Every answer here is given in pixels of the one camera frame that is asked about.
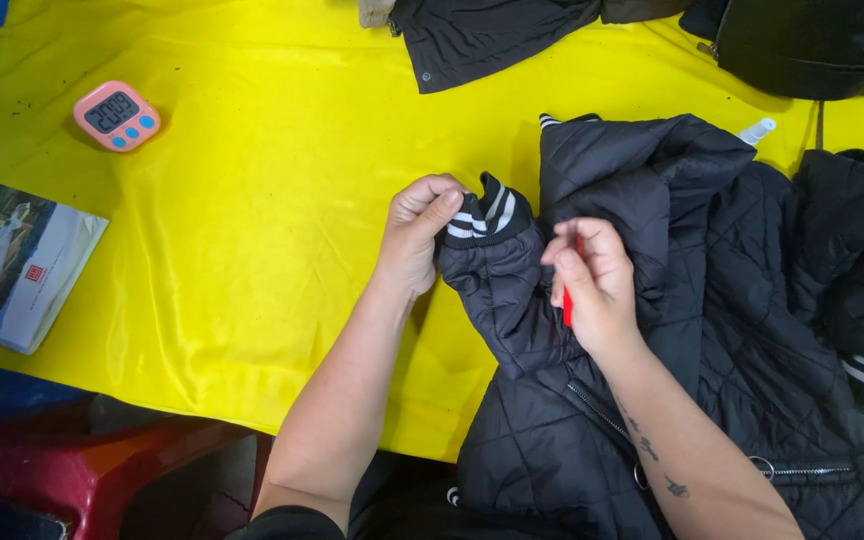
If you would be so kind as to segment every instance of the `metal ring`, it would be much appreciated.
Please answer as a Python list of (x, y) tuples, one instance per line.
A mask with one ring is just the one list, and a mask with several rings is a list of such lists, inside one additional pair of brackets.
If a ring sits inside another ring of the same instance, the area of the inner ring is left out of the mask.
[(636, 461), (635, 466), (631, 468), (631, 475), (635, 478), (635, 485), (638, 489), (645, 491), (649, 489), (649, 478), (645, 475), (645, 470), (642, 469), (642, 478), (645, 479), (645, 485), (642, 485), (642, 480), (639, 479), (639, 470), (642, 469), (642, 461)]
[[(760, 460), (762, 463), (765, 463), (766, 465), (769, 466), (768, 475), (765, 476), (765, 480), (767, 480), (771, 483), (772, 479), (774, 479), (776, 477), (776, 468), (772, 466), (772, 463), (769, 462), (768, 459), (766, 459), (764, 457), (759, 457), (757, 455), (750, 455), (749, 460), (750, 461)], [(758, 469), (759, 472), (762, 472), (762, 473), (766, 472), (766, 471), (762, 471), (762, 469), (759, 469), (759, 467), (755, 467), (755, 468)]]

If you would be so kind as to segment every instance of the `white spray nozzle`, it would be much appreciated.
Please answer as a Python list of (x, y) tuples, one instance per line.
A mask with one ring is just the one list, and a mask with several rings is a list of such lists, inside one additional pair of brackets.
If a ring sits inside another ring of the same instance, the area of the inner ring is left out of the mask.
[(776, 121), (772, 118), (762, 118), (761, 120), (750, 125), (746, 129), (738, 132), (738, 138), (746, 144), (755, 146), (763, 137), (769, 135), (769, 132), (776, 129)]

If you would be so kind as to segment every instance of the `red marker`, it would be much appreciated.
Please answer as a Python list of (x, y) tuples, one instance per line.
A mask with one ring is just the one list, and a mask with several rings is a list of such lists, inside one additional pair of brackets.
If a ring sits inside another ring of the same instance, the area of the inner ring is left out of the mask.
[[(582, 260), (582, 236), (576, 234), (575, 236), (575, 253), (579, 254), (579, 260)], [(563, 291), (564, 294), (561, 298), (561, 308), (562, 308), (562, 322), (565, 323), (567, 327), (572, 328), (572, 297), (569, 295), (569, 288), (566, 287)]]

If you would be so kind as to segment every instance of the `yellow table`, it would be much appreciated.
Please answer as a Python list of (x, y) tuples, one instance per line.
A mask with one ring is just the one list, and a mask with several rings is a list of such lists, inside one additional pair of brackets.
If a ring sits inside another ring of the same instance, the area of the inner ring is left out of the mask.
[[(111, 220), (42, 347), (0, 367), (275, 433), (365, 285), (387, 202), (428, 172), (487, 169), (538, 199), (540, 113), (692, 113), (778, 128), (793, 172), (815, 104), (718, 69), (675, 18), (592, 24), (501, 73), (417, 92), (401, 39), (352, 0), (11, 0), (0, 29), (0, 182)], [(162, 114), (101, 150), (73, 103), (107, 80)], [(864, 99), (830, 103), (826, 148), (864, 148)], [(496, 363), (439, 283), (414, 313), (384, 448), (454, 460)]]

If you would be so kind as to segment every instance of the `red logo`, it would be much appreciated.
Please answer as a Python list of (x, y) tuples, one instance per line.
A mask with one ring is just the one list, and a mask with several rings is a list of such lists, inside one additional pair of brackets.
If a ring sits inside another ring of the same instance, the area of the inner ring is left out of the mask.
[(30, 264), (29, 271), (25, 273), (26, 280), (32, 280), (36, 283), (41, 281), (43, 276), (45, 276), (45, 268), (36, 266), (35, 264)]

